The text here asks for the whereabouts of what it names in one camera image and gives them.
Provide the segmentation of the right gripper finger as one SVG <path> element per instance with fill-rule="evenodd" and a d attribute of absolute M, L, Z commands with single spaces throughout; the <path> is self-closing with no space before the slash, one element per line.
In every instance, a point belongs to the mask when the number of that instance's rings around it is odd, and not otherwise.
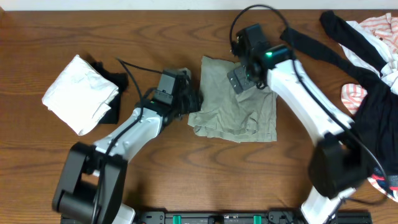
<path fill-rule="evenodd" d="M 256 85 L 256 83 L 250 79 L 250 75 L 243 66 L 235 68 L 234 75 L 236 81 L 234 86 L 235 90 L 248 90 Z"/>
<path fill-rule="evenodd" d="M 227 77 L 236 94 L 241 94 L 249 88 L 245 70 L 232 70 L 227 73 Z"/>

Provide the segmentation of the khaki green shorts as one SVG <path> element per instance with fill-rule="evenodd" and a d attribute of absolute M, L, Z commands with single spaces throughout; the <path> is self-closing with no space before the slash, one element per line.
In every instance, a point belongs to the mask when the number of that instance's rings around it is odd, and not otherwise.
<path fill-rule="evenodd" d="M 197 136 L 233 142 L 272 142 L 277 140 L 277 93 L 268 87 L 252 87 L 235 93 L 227 73 L 240 64 L 202 57 L 201 110 L 190 113 L 188 125 Z"/>

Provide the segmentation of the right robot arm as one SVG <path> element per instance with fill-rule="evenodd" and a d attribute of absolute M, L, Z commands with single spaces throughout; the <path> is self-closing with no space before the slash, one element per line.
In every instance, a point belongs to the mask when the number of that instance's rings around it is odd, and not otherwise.
<path fill-rule="evenodd" d="M 359 139 L 352 137 L 354 121 L 318 89 L 287 46 L 234 41 L 231 51 L 241 62 L 228 74 L 235 91 L 254 85 L 270 88 L 307 130 L 315 146 L 308 167 L 313 187 L 300 213 L 304 223 L 330 222 L 368 177 L 366 155 Z"/>

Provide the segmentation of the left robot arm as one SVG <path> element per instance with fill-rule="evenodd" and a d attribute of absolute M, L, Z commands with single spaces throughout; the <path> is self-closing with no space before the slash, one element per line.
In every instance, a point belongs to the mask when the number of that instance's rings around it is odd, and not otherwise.
<path fill-rule="evenodd" d="M 122 203 L 128 163 L 174 119 L 201 105 L 182 71 L 163 71 L 152 92 L 111 134 L 92 145 L 71 147 L 52 200 L 52 209 L 65 222 L 133 223 L 135 210 Z"/>

